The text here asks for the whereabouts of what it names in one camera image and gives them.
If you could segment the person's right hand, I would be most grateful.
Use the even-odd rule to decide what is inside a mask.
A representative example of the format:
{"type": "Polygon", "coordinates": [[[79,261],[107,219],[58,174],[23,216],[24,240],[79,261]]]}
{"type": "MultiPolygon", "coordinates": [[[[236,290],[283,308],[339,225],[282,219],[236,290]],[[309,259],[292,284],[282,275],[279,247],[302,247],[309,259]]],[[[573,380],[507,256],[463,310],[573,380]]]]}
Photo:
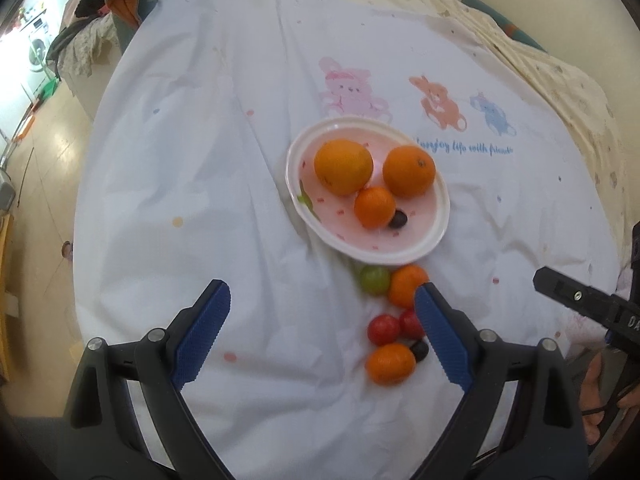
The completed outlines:
{"type": "MultiPolygon", "coordinates": [[[[602,365],[602,354],[597,353],[590,361],[585,377],[582,380],[582,386],[580,387],[579,407],[582,412],[600,408],[602,405],[599,387],[602,365]]],[[[602,412],[582,416],[582,423],[584,424],[588,445],[593,445],[600,439],[599,424],[602,418],[602,412]]]]}

